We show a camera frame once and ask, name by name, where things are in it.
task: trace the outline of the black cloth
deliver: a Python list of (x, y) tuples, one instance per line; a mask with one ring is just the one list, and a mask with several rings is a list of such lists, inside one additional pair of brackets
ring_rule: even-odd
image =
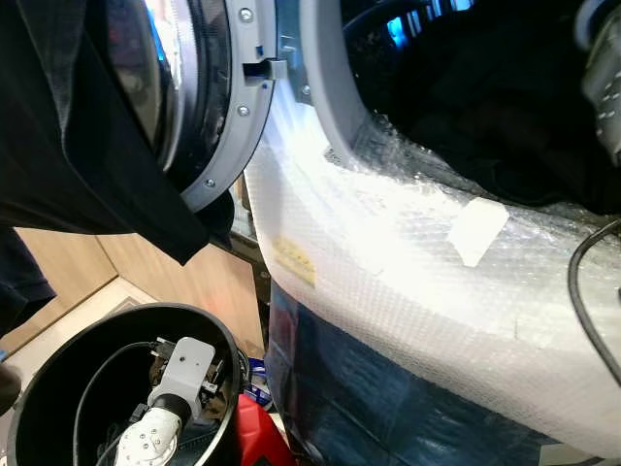
[(15, 230), (0, 226), (0, 336), (22, 325), (55, 295)]
[(391, 121), (503, 198), (621, 213), (621, 172), (581, 91), (580, 3), (479, 0), (435, 19), (406, 51)]
[(84, 30), (87, 2), (0, 2), (0, 225), (138, 232), (186, 262), (233, 221), (199, 219), (155, 162)]

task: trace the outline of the white tape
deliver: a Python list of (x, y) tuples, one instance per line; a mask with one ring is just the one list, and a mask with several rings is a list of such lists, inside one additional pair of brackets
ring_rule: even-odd
[(503, 204), (477, 197), (459, 213), (447, 240), (464, 265), (476, 267), (507, 220), (508, 212)]

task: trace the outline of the washing machine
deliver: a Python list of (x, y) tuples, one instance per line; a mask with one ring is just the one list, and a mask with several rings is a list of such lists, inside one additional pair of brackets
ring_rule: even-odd
[[(555, 442), (621, 456), (619, 386), (585, 337), (566, 284), (572, 252), (606, 217), (557, 196), (556, 187), (534, 187), (520, 202), (523, 192), (469, 178), (442, 153), (441, 131), (423, 144), (404, 130), (404, 118), (421, 114), (411, 96), (422, 85), (407, 74), (395, 81), (404, 50), (474, 2), (108, 3), (102, 44), (162, 170), (198, 212), (245, 169), (263, 257), (289, 298), (460, 399)], [(500, 14), (515, 2), (497, 3)], [(591, 18), (610, 2), (574, 3), (549, 27), (570, 21), (576, 47), (588, 50), (604, 23)], [(426, 59), (412, 68), (431, 69), (445, 56)], [(610, 86), (615, 60), (598, 75), (611, 76)], [(608, 99), (584, 92), (596, 115), (604, 113), (594, 137), (612, 148), (616, 170), (616, 146), (602, 126), (616, 111), (602, 106), (618, 94), (606, 83), (592, 87)], [(397, 85), (402, 99), (391, 91)], [(553, 184), (544, 169), (531, 175)], [(618, 246), (600, 243), (580, 275), (592, 319), (617, 357)]]

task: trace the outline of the yellow label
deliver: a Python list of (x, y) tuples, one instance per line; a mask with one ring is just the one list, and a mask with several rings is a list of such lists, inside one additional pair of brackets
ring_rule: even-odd
[(278, 264), (314, 287), (314, 266), (298, 245), (278, 237), (274, 240), (274, 251)]

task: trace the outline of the screw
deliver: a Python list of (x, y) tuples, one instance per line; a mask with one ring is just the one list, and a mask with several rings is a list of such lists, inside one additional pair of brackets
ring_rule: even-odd
[(240, 19), (242, 20), (242, 22), (252, 22), (252, 20), (254, 19), (254, 13), (248, 8), (242, 8), (240, 10)]

